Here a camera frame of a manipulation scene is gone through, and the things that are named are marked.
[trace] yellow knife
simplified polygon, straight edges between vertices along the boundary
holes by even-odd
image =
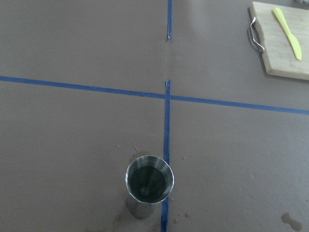
[[[290,29],[289,29],[289,27],[288,27],[288,25],[285,21],[285,18],[283,16],[281,9],[276,7],[276,8],[273,9],[273,12],[274,12],[275,16],[277,17],[278,21],[280,22],[286,36],[288,37],[288,39],[291,43],[291,46],[292,46],[292,49],[294,51],[296,59],[301,60],[301,49],[300,49],[299,42],[298,42],[297,38],[291,33],[291,31],[290,31]]]

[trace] metal handle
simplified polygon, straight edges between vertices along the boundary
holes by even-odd
[[[254,38],[254,33],[253,33],[253,28],[252,28],[252,25],[255,23],[256,21],[256,17],[253,17],[252,19],[252,23],[250,24],[250,28],[249,28],[249,33],[250,33],[250,37],[252,39],[252,42],[255,44],[255,46],[257,47],[257,50],[259,51],[259,53],[263,53],[265,51],[265,48],[259,44],[255,38]]]

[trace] cup rim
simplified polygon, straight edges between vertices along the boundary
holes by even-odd
[[[171,185],[169,194],[172,192],[172,190],[173,190],[173,188],[174,188],[174,173],[173,173],[172,169],[170,168],[169,164],[166,163],[163,159],[161,159],[161,158],[158,157],[158,156],[140,156],[140,157],[138,157],[137,159],[135,159],[134,161],[132,161],[132,162],[130,163],[130,165],[128,166],[128,168],[126,169],[126,188],[127,188],[128,192],[129,192],[130,196],[133,197],[133,198],[134,198],[136,201],[138,201],[139,203],[143,203],[143,204],[158,204],[158,203],[164,201],[167,197],[169,197],[169,194],[168,194],[165,198],[161,199],[161,200],[158,201],[158,202],[155,202],[155,203],[148,203],[148,202],[143,202],[143,201],[140,201],[139,199],[137,199],[137,198],[131,193],[131,191],[130,191],[130,189],[129,189],[129,186],[128,186],[128,181],[127,181],[127,179],[128,179],[128,171],[129,171],[131,165],[132,165],[134,162],[136,162],[138,159],[142,159],[142,158],[144,158],[144,157],[155,157],[156,159],[159,159],[159,160],[163,161],[163,162],[169,167],[169,170],[170,170],[170,172],[171,172],[171,174],[172,174],[172,178],[173,178],[173,181],[172,181],[172,185]]]

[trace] blue tape line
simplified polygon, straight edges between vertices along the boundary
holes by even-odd
[[[164,112],[164,148],[163,159],[169,165],[169,112],[170,112],[170,80],[166,81]]]
[[[172,38],[172,0],[168,0],[168,39]]]
[[[169,165],[169,113],[170,113],[170,80],[166,81],[165,112],[164,112],[164,148],[163,159]],[[161,232],[168,231],[169,223],[169,198],[162,202]]]
[[[163,94],[157,94],[157,93],[138,92],[138,91],[131,91],[131,90],[115,89],[115,88],[96,87],[96,86],[83,86],[83,85],[67,84],[67,83],[61,83],[61,82],[40,81],[40,80],[7,77],[7,76],[0,76],[0,81],[164,99]]]
[[[309,110],[300,110],[300,109],[292,109],[292,108],[284,108],[284,107],[276,107],[269,105],[258,105],[258,104],[249,104],[249,103],[241,103],[234,101],[220,101],[220,100],[212,100],[212,99],[203,99],[203,98],[189,98],[182,96],[173,96],[170,97],[171,100],[175,101],[185,101],[185,102],[196,102],[203,104],[213,104],[213,105],[225,105],[225,106],[233,106],[240,108],[249,108],[256,110],[267,110],[267,111],[276,111],[276,112],[284,112],[284,113],[292,113],[299,115],[309,115]]]
[[[61,82],[40,81],[40,80],[7,77],[7,76],[0,76],[0,81],[24,83],[24,84],[32,84],[32,85],[40,85],[40,86],[72,88],[72,89],[104,92],[104,93],[141,96],[141,97],[147,97],[147,98],[158,98],[158,99],[165,98],[165,95],[157,94],[157,93],[147,93],[147,92],[122,90],[122,89],[115,89],[115,88],[104,88],[104,87],[96,87],[96,86],[83,86],[83,85],[67,84],[67,83],[61,83]],[[249,108],[249,109],[256,109],[256,110],[267,110],[267,111],[275,111],[275,112],[283,112],[283,113],[291,113],[291,114],[299,114],[299,115],[309,115],[309,110],[284,108],[284,107],[276,107],[276,106],[269,106],[269,105],[249,104],[249,103],[241,103],[241,102],[234,102],[234,101],[230,102],[230,101],[212,100],[212,99],[204,99],[204,98],[190,98],[190,97],[173,96],[173,95],[170,96],[170,100],[183,101],[183,102],[184,101],[185,102],[196,102],[196,103],[203,103],[203,104],[225,105],[225,106]]]

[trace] dark liquid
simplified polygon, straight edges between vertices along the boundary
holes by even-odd
[[[166,189],[165,178],[159,170],[153,167],[137,169],[131,178],[131,191],[142,202],[155,203],[162,199]]]

